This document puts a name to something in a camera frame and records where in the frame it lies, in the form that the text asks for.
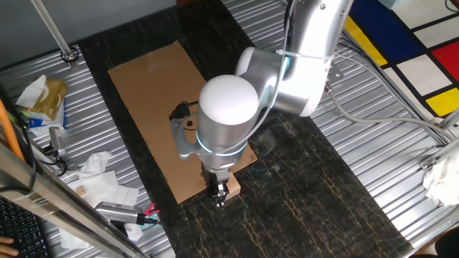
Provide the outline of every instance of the white tissue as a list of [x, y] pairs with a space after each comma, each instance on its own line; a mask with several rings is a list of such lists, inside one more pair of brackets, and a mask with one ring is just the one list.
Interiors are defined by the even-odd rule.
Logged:
[[80, 169], [78, 175], [80, 179], [98, 175], [105, 171], [105, 166], [108, 163], [110, 153], [107, 151], [101, 153], [93, 153], [86, 161], [85, 165]]
[[19, 96], [19, 99], [16, 101], [16, 105], [20, 105], [26, 108], [33, 108], [38, 98], [42, 94], [45, 84], [46, 76], [42, 75], [31, 85], [27, 86], [27, 88], [22, 92], [21, 96]]
[[[133, 206], [137, 201], [138, 189], [119, 186], [115, 171], [103, 173], [109, 157], [109, 152], [92, 154], [78, 173], [80, 179], [69, 183], [68, 186], [74, 190], [82, 186], [85, 189], [85, 195], [82, 198], [92, 207], [96, 207], [101, 201]], [[59, 231], [61, 247], [68, 249], [90, 247], [88, 243], [65, 230], [59, 229]], [[137, 224], [126, 224], [126, 231], [129, 239], [133, 241], [143, 236]]]
[[459, 149], [450, 157], [432, 167], [424, 176], [422, 184], [426, 197], [437, 205], [459, 204]]

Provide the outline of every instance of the robotic arm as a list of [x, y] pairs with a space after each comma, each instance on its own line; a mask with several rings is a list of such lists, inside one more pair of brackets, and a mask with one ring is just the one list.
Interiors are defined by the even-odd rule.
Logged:
[[316, 109], [351, 4], [352, 0], [292, 0], [285, 17], [282, 51], [249, 47], [235, 75], [215, 77], [203, 87], [196, 143], [186, 139], [183, 129], [184, 117], [189, 115], [186, 104], [179, 105], [169, 118], [180, 158], [186, 160], [192, 153], [199, 156], [207, 190], [217, 207], [224, 205], [229, 193], [230, 168], [271, 108], [301, 117]]

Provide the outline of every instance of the black marble surface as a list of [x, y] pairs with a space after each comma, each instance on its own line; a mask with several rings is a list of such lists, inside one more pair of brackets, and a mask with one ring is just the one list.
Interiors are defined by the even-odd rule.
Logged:
[[250, 139], [258, 162], [216, 209], [177, 204], [107, 71], [179, 40], [204, 79], [232, 74], [252, 46], [219, 0], [197, 0], [79, 42], [178, 257], [400, 257], [411, 246], [310, 118], [272, 112]]

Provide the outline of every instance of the ribbed metal platform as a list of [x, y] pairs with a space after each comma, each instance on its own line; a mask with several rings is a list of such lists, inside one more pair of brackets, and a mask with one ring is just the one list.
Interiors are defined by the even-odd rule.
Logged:
[[[137, 188], [139, 193], [136, 205], [145, 210], [151, 202], [136, 167], [87, 68], [85, 57], [80, 55], [78, 63], [80, 67], [71, 70], [69, 65], [60, 59], [60, 52], [56, 52], [0, 72], [0, 83], [12, 101], [16, 102], [24, 88], [37, 76], [46, 75], [63, 80], [69, 88], [65, 97], [65, 117], [68, 124], [64, 143], [67, 153], [63, 158], [78, 164], [81, 168], [92, 153], [110, 151], [111, 157], [106, 171], [115, 171], [120, 185]], [[40, 146], [49, 144], [48, 135], [35, 137], [34, 140]], [[76, 179], [76, 172], [67, 172], [62, 177], [66, 183]], [[94, 247], [63, 249], [60, 246], [57, 227], [45, 221], [44, 228], [54, 257], [107, 257]], [[175, 257], [162, 226], [143, 228], [143, 237], [136, 244], [145, 253], [153, 254], [155, 257]]]
[[[285, 5], [278, 0], [223, 0], [254, 44], [274, 51], [283, 42]], [[342, 55], [354, 56], [338, 46]], [[344, 80], [333, 91], [345, 110], [359, 118], [413, 117], [412, 106], [361, 65], [334, 59]], [[400, 233], [419, 247], [459, 221], [458, 207], [439, 207], [425, 197], [419, 163], [438, 150], [436, 137], [411, 123], [353, 123], [324, 95], [311, 116]]]

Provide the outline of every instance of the metal pipe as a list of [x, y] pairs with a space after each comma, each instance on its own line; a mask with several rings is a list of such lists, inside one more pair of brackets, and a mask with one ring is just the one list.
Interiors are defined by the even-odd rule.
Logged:
[[442, 122], [438, 124], [439, 128], [448, 129], [459, 122], [459, 108], [449, 114]]
[[64, 56], [67, 59], [74, 59], [75, 56], [72, 53], [72, 50], [70, 49], [69, 45], [65, 41], [62, 34], [60, 34], [60, 31], [57, 28], [55, 21], [52, 19], [51, 15], [49, 15], [49, 12], [44, 6], [42, 0], [30, 0], [30, 1], [34, 5], [40, 17], [42, 18], [44, 24], [48, 28], [52, 37], [55, 38], [55, 41], [57, 45], [59, 46], [60, 50], [62, 51], [62, 53], [64, 54]]

